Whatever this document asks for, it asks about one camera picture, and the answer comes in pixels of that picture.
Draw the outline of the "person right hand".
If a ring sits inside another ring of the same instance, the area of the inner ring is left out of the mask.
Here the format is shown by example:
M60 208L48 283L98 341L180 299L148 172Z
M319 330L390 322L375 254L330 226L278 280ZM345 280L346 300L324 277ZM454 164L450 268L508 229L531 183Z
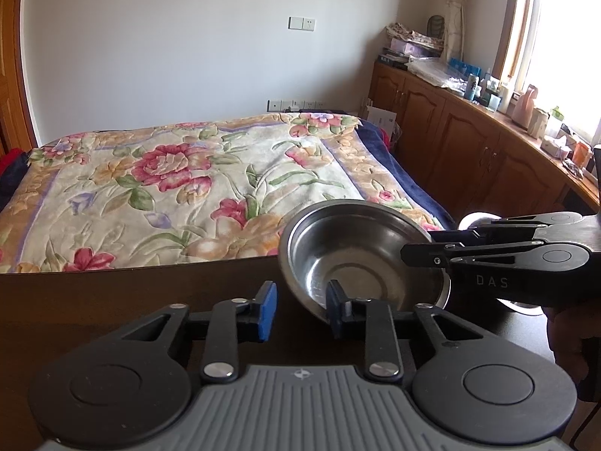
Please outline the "person right hand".
M555 363L578 386L578 398L600 399L600 307L581 306L548 309L548 344Z

